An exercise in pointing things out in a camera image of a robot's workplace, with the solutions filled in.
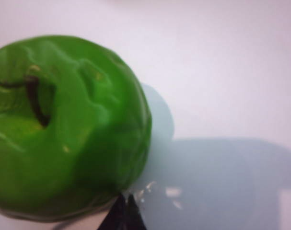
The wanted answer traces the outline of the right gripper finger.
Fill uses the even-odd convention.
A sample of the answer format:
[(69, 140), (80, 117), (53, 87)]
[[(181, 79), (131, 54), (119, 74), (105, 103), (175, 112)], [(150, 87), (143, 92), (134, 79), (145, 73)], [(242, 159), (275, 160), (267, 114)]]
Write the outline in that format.
[(133, 194), (120, 194), (112, 205), (99, 230), (146, 230), (140, 209)]

